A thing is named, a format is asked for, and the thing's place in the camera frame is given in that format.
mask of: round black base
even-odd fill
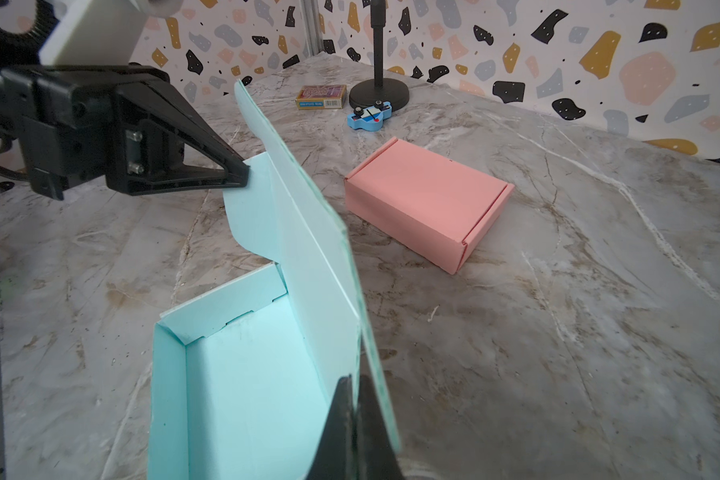
[[[376,88],[373,78],[356,84],[349,91],[349,104],[352,108],[368,108],[376,104],[377,100],[388,101],[392,110],[399,110],[408,104],[410,93],[408,86],[394,78],[384,78],[384,86]]]

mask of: light blue box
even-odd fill
[[[273,263],[155,325],[150,480],[304,478],[336,382],[358,378],[361,339],[400,449],[346,227],[240,82],[235,96],[266,152],[246,161],[246,188],[224,191],[227,218]]]

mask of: black stand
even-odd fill
[[[387,11],[384,0],[371,0],[371,27],[373,28],[373,80],[356,84],[349,91],[349,104],[352,108],[368,108],[377,101],[388,101],[392,110],[399,110],[408,104],[410,93],[408,86],[393,78],[384,78],[384,26],[387,24]]]

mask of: black cable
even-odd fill
[[[0,132],[0,154],[9,151],[14,144],[15,138]],[[17,182],[28,182],[29,175],[13,171],[10,168],[0,166],[0,176]]]

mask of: terrazzo patterned wall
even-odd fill
[[[370,0],[316,0],[372,63]],[[720,0],[387,0],[384,67],[720,162]]]
[[[147,20],[131,60],[162,68],[198,104],[306,56],[298,0],[184,0],[174,17]]]

